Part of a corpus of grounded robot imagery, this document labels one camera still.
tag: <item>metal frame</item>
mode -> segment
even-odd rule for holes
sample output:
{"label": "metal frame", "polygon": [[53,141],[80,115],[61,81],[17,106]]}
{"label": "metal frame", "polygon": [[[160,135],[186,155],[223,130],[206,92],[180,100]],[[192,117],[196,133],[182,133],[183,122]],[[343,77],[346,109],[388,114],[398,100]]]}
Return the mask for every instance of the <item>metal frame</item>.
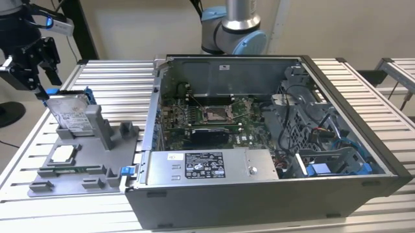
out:
{"label": "metal frame", "polygon": [[[348,63],[335,59],[315,59],[319,69],[342,93],[371,130],[415,175],[415,127],[383,95],[355,72]],[[85,85],[96,90],[97,103],[105,118],[130,119],[144,126],[146,105],[151,92],[152,62],[89,61],[76,66],[64,86]],[[20,150],[0,175],[0,229],[36,232],[65,226],[72,232],[139,232],[140,224],[123,194],[80,195],[28,199],[27,190],[33,171],[41,166],[55,143],[56,121],[48,111],[41,116]],[[246,232],[411,232],[415,225],[415,181],[390,197],[375,198],[347,218],[282,222],[194,230],[198,233]]]}
{"label": "metal frame", "polygon": [[387,74],[415,93],[415,59],[411,58],[382,58],[376,70],[383,70]]}

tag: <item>aluminum workbench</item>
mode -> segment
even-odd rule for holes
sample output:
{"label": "aluminum workbench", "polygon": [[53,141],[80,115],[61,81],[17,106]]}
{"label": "aluminum workbench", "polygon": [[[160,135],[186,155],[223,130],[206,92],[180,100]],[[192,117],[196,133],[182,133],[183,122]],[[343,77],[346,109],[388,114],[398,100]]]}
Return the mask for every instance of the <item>aluminum workbench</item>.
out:
{"label": "aluminum workbench", "polygon": [[415,58],[383,58],[376,66],[415,93]]}
{"label": "aluminum workbench", "polygon": [[[415,174],[414,123],[347,62],[339,62],[336,59],[314,61],[404,167]],[[64,88],[79,90],[89,86],[96,102],[103,108],[103,117],[112,124],[131,120],[143,129],[152,91],[152,71],[151,61],[89,61],[76,66]],[[123,194],[28,197],[28,184],[35,180],[36,169],[43,165],[57,138],[56,127],[57,122],[47,110],[0,175],[0,231],[146,232],[140,229]],[[144,132],[140,132],[135,161],[140,161],[143,134]],[[392,196],[368,201],[347,218],[175,232],[292,231],[304,233],[415,232],[415,181],[402,187]]]}

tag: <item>white label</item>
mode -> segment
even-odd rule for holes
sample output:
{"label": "white label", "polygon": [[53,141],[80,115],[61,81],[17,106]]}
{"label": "white label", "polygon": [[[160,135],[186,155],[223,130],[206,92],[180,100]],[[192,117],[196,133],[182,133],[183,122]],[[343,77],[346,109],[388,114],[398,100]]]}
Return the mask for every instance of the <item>white label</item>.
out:
{"label": "white label", "polygon": [[182,153],[168,153],[167,160],[183,160],[184,154]]}
{"label": "white label", "polygon": [[92,126],[88,121],[85,113],[71,112],[60,113],[60,117],[67,125],[68,130],[72,132],[91,131]]}
{"label": "white label", "polygon": [[231,65],[220,65],[219,66],[219,70],[230,70],[231,69]]}

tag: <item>warning label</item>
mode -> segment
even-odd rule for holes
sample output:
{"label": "warning label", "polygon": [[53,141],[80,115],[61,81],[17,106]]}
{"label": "warning label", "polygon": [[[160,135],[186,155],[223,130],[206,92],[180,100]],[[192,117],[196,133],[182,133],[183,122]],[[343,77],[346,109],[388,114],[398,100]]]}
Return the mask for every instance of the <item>warning label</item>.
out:
{"label": "warning label", "polygon": [[222,152],[186,153],[186,174],[188,179],[226,178],[226,164]]}

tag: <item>blue tab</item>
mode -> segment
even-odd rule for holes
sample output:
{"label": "blue tab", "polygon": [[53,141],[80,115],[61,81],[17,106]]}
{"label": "blue tab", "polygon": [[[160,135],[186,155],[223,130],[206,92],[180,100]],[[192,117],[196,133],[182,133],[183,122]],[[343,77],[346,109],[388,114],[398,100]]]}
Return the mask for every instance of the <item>blue tab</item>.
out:
{"label": "blue tab", "polygon": [[88,96],[89,104],[96,104],[92,90],[87,87],[84,92]]}
{"label": "blue tab", "polygon": [[56,95],[59,91],[60,91],[59,88],[48,88],[47,89],[47,94],[48,95]]}
{"label": "blue tab", "polygon": [[121,168],[121,176],[132,176],[135,174],[136,168],[125,166]]}

